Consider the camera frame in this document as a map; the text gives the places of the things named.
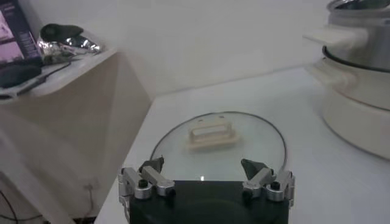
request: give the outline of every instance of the monitor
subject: monitor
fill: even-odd
[[[41,65],[39,48],[17,0],[0,0],[0,68]]]

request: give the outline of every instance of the white table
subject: white table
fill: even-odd
[[[177,124],[218,111],[268,119],[283,133],[296,176],[290,223],[390,223],[390,162],[336,136],[321,118],[325,89],[296,68],[156,98],[123,166],[138,168]],[[97,224],[126,223],[115,181]]]

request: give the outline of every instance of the cooker lid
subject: cooker lid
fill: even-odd
[[[151,159],[164,157],[161,174],[169,180],[246,181],[242,159],[265,163],[275,172],[286,163],[282,134],[262,117],[210,113],[173,128]]]
[[[329,3],[330,10],[374,10],[384,9],[390,0],[336,0]]]

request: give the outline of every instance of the pot handle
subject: pot handle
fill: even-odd
[[[362,28],[327,25],[303,35],[304,38],[329,47],[351,49],[364,46],[368,41],[368,31]]]
[[[314,78],[320,81],[324,86],[343,91],[356,84],[356,76],[350,71],[336,68],[327,62],[328,59],[305,66],[305,70]]]

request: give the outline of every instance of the wall outlet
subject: wall outlet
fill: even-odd
[[[100,188],[100,183],[97,177],[84,178],[80,180],[81,186],[86,190],[97,190]]]

